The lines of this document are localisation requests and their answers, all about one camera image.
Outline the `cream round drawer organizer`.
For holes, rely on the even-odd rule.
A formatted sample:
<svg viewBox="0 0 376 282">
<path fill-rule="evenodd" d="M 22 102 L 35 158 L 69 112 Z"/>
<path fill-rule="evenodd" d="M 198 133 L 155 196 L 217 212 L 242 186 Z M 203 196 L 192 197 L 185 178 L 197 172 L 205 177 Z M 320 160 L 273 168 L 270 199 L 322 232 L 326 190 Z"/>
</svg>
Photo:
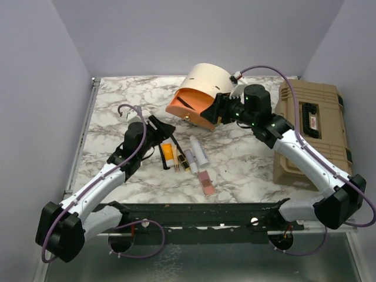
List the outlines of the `cream round drawer organizer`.
<svg viewBox="0 0 376 282">
<path fill-rule="evenodd" d="M 232 89 L 228 71 L 210 63 L 198 63 L 189 71 L 176 93 L 194 90 L 214 98 L 217 93 L 229 93 Z"/>
</svg>

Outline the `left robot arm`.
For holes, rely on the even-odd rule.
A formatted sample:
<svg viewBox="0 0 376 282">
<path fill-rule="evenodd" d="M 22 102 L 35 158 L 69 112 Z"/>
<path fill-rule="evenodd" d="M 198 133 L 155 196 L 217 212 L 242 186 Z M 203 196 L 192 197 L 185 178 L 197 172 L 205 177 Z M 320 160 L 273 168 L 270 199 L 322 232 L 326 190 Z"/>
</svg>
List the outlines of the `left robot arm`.
<svg viewBox="0 0 376 282">
<path fill-rule="evenodd" d="M 35 241 L 43 252 L 64 262 L 72 261 L 84 243 L 106 230 L 125 231 L 134 225 L 129 211 L 118 202 L 96 210 L 115 188 L 124 184 L 140 167 L 146 153 L 172 137 L 175 126 L 155 116 L 132 122 L 123 142 L 108 157 L 99 173 L 78 192 L 41 212 Z"/>
</svg>

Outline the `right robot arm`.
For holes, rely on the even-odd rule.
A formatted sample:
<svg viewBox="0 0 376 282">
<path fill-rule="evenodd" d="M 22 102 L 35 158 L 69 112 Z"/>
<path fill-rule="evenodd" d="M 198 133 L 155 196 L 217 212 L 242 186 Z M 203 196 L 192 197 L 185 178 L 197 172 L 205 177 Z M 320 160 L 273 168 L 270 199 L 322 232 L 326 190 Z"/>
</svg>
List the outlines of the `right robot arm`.
<svg viewBox="0 0 376 282">
<path fill-rule="evenodd" d="M 240 122 L 251 127 L 255 137 L 292 161 L 313 183 L 320 196 L 305 201 L 286 200 L 270 215 L 271 225 L 282 230 L 291 221 L 318 220 L 338 229 L 362 205 L 365 179 L 350 176 L 319 154 L 284 117 L 272 113 L 270 94 L 261 85 L 247 85 L 239 94 L 218 93 L 201 117 L 212 124 Z"/>
</svg>

